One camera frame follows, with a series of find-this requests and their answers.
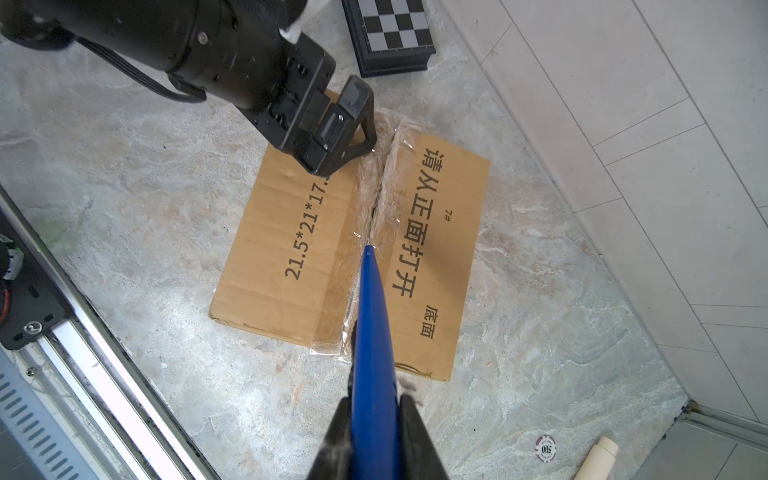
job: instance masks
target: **gray marble surface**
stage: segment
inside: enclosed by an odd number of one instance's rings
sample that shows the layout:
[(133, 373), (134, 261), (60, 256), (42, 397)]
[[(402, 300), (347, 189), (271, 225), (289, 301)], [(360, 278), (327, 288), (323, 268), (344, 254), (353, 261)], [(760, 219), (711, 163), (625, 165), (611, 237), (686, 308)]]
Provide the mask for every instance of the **gray marble surface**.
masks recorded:
[[(452, 478), (571, 478), (600, 435), (631, 478), (687, 398), (426, 2), (429, 70), (377, 104), (488, 158), (451, 382), (415, 384)], [(341, 5), (307, 28), (357, 72)], [(302, 478), (349, 366), (207, 317), (265, 140), (230, 105), (166, 101), (79, 46), (0, 45), (0, 181), (225, 479)], [(544, 464), (536, 439), (554, 436)]]

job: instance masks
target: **white tile wall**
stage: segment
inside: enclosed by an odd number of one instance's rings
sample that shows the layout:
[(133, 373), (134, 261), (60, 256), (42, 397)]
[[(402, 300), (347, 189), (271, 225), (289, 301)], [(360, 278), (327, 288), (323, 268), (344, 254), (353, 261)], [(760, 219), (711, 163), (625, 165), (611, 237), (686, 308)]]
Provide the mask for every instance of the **white tile wall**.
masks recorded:
[(612, 164), (702, 123), (704, 120), (701, 119), (696, 105), (690, 98), (686, 98), (595, 145), (594, 151), (603, 164)]
[(676, 423), (637, 471), (634, 480), (715, 480), (736, 446), (733, 440), (687, 423)]
[(637, 6), (757, 206), (768, 206), (768, 2), (637, 0)]
[(499, 0), (443, 2), (478, 63), (485, 60), (512, 20)]
[(623, 199), (583, 210), (576, 217), (654, 342), (716, 352)]
[(757, 418), (768, 423), (768, 329), (704, 325)]
[(717, 480), (765, 480), (768, 478), (768, 453), (742, 443), (728, 457)]
[(442, 0), (692, 398), (757, 419), (768, 3), (635, 1)]
[(607, 169), (690, 303), (768, 306), (768, 228), (706, 126)]
[(768, 329), (768, 307), (765, 306), (694, 305), (694, 311), (702, 323)]
[(621, 196), (514, 25), (482, 68), (573, 210)]
[(659, 346), (659, 350), (692, 399), (701, 405), (757, 420), (719, 354), (675, 346)]
[(628, 0), (502, 0), (591, 144), (687, 93)]

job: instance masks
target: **silver screw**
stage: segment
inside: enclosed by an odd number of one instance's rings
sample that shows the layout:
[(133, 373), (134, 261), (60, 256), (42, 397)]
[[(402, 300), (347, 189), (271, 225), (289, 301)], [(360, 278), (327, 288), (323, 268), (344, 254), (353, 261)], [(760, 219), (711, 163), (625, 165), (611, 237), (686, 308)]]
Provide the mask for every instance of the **silver screw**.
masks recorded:
[(43, 325), (41, 325), (40, 322), (30, 322), (24, 325), (24, 331), (30, 335), (37, 335), (42, 332), (42, 330)]

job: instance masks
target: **checkered pattern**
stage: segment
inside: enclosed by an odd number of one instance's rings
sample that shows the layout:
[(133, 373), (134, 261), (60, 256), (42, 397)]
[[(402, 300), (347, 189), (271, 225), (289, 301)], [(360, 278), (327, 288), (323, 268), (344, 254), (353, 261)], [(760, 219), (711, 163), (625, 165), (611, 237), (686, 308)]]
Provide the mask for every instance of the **checkered pattern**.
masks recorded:
[(371, 51), (431, 47), (422, 0), (357, 0)]

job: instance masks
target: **black metal plate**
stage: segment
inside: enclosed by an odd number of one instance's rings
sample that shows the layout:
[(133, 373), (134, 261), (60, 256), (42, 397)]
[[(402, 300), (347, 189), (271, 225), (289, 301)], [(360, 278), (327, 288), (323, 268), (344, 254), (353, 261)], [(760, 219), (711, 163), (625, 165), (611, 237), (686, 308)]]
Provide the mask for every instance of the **black metal plate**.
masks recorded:
[[(0, 233), (12, 239), (24, 252), (22, 270), (11, 282), (11, 308), (0, 325), (0, 343), (9, 350), (22, 348), (69, 316), (64, 297), (45, 275), (32, 252), (24, 245), (8, 219), (0, 213)], [(30, 334), (24, 326), (40, 322), (40, 333)]]

